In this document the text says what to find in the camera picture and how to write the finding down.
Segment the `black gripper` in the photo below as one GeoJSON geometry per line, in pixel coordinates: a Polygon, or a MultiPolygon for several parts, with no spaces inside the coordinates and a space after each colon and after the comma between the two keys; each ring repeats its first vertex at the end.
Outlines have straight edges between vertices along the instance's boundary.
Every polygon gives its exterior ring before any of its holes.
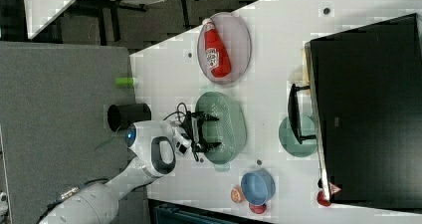
{"type": "Polygon", "coordinates": [[[220,145],[220,142],[211,142],[200,144],[202,138],[202,130],[200,120],[217,121],[218,117],[205,112],[187,112],[181,127],[185,130],[189,138],[192,140],[192,150],[200,152],[209,152],[220,145]]]}

